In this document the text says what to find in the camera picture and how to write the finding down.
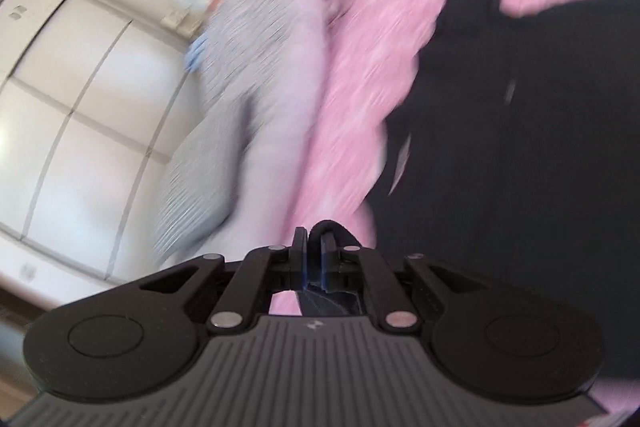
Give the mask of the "black fleece garment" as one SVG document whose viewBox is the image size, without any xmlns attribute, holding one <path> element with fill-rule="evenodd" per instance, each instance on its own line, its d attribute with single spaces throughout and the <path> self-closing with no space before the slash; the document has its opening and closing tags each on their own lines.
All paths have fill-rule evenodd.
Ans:
<svg viewBox="0 0 640 427">
<path fill-rule="evenodd" d="M 639 0 L 445 0 L 416 62 L 357 239 L 587 312 L 603 375 L 637 378 Z"/>
</svg>

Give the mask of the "striped lilac pillow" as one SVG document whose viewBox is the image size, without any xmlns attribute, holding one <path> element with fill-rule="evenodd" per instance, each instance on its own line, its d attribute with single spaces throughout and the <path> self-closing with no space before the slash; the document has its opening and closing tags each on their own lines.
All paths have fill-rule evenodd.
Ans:
<svg viewBox="0 0 640 427">
<path fill-rule="evenodd" d="M 152 233 L 158 262 L 241 259 L 288 226 L 352 0 L 222 0 L 188 54 L 202 118 L 172 154 Z"/>
</svg>

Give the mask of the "pink floral bed blanket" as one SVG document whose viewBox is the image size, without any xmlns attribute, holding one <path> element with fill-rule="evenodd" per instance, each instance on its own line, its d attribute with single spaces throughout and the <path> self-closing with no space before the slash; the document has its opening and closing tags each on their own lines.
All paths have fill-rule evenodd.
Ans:
<svg viewBox="0 0 640 427">
<path fill-rule="evenodd" d="M 512 17 L 575 0 L 500 0 Z M 288 228 L 331 220 L 364 228 L 364 198 L 382 173 L 384 117 L 416 77 L 416 55 L 431 39 L 445 0 L 352 0 L 331 38 L 329 77 Z M 637 416 L 639 375 L 601 373 L 592 394 L 608 411 Z"/>
</svg>

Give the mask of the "white wardrobe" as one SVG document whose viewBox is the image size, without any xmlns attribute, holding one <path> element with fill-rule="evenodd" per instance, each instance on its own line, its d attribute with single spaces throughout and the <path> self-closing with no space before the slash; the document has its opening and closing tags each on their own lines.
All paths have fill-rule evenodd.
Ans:
<svg viewBox="0 0 640 427">
<path fill-rule="evenodd" d="M 198 122 L 185 51 L 109 0 L 2 0 L 4 288 L 51 308 L 154 269 L 160 178 Z"/>
</svg>

